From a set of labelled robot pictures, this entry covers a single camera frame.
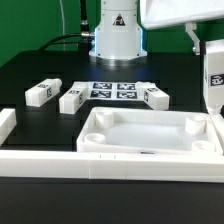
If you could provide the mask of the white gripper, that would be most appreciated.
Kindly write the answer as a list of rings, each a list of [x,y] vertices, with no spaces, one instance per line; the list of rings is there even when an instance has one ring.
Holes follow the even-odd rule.
[[[141,24],[147,30],[185,24],[193,41],[193,52],[200,54],[195,22],[224,18],[224,0],[140,0]]]

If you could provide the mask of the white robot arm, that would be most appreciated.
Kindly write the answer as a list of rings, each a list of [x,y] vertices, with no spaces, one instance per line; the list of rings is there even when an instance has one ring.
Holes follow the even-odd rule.
[[[101,0],[101,21],[95,28],[92,62],[126,66],[146,59],[143,29],[185,25],[200,53],[196,23],[224,18],[224,0]]]

